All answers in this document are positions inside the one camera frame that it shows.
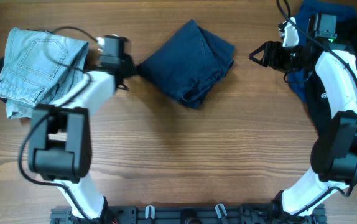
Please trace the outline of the blue garment in pile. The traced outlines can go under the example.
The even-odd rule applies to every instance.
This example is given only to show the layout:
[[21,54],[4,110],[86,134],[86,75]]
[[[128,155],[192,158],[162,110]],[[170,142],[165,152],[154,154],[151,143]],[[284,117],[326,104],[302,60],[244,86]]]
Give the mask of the blue garment in pile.
[[294,16],[297,26],[305,31],[312,15],[317,13],[331,14],[336,16],[336,33],[338,38],[347,40],[355,51],[357,68],[357,11],[352,6],[344,4],[324,3],[316,0],[305,0],[297,15]]

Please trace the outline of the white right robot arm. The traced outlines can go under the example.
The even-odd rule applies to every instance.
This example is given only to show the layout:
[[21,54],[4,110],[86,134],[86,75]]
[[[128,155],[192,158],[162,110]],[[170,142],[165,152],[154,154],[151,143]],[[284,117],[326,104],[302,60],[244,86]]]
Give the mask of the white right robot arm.
[[277,198],[285,215],[304,217],[336,192],[349,197],[357,185],[356,57],[349,42],[337,39],[335,15],[312,15],[306,31],[284,17],[283,41],[265,42],[249,59],[285,74],[306,70],[325,90],[331,118],[313,145],[310,168]]

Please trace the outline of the light blue denim jeans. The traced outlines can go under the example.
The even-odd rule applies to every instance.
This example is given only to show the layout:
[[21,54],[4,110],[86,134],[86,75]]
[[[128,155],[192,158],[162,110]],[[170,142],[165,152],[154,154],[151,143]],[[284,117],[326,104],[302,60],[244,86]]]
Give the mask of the light blue denim jeans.
[[36,105],[63,98],[83,79],[88,51],[84,40],[13,28],[0,72],[7,118],[30,118]]

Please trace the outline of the dark blue shorts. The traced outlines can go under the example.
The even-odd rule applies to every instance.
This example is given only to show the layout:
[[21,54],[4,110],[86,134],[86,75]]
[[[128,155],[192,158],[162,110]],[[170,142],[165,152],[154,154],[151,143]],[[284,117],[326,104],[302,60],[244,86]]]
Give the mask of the dark blue shorts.
[[197,109],[233,66],[234,50],[234,45],[191,19],[137,71],[171,99]]

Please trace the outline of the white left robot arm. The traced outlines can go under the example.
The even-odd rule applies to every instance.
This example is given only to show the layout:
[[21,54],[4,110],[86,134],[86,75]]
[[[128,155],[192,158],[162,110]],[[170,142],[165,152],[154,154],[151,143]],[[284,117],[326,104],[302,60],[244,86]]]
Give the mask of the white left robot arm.
[[31,129],[22,143],[28,147],[28,167],[42,180],[21,175],[36,185],[60,189],[71,206],[69,223],[117,223],[107,200],[97,190],[89,173],[92,160],[90,116],[135,73],[126,52],[128,39],[117,35],[97,38],[99,65],[63,98],[51,105],[39,104]]

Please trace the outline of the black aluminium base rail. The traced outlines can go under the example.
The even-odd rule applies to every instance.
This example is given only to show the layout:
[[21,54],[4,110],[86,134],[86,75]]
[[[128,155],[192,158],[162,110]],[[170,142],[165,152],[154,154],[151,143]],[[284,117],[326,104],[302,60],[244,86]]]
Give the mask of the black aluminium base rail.
[[[116,219],[112,223],[188,223],[197,218],[201,223],[313,223],[327,224],[327,216],[323,204],[318,205],[310,216],[298,217],[297,220],[269,220],[268,204],[244,204],[241,206],[214,207],[153,207],[138,208],[135,206],[110,206],[109,209]],[[55,208],[51,210],[50,223],[88,223],[74,216],[70,208]]]

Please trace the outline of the black garment in pile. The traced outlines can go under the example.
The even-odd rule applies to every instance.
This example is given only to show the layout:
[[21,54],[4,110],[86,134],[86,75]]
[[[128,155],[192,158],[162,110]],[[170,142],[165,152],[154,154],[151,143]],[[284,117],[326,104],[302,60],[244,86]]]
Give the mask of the black garment in pile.
[[[357,57],[357,18],[335,24],[335,43],[343,45],[345,50],[355,54]],[[308,105],[308,113],[321,135],[327,129],[331,120],[331,111],[328,98],[325,95],[325,88],[322,81],[316,76],[312,77],[305,84],[305,96]]]

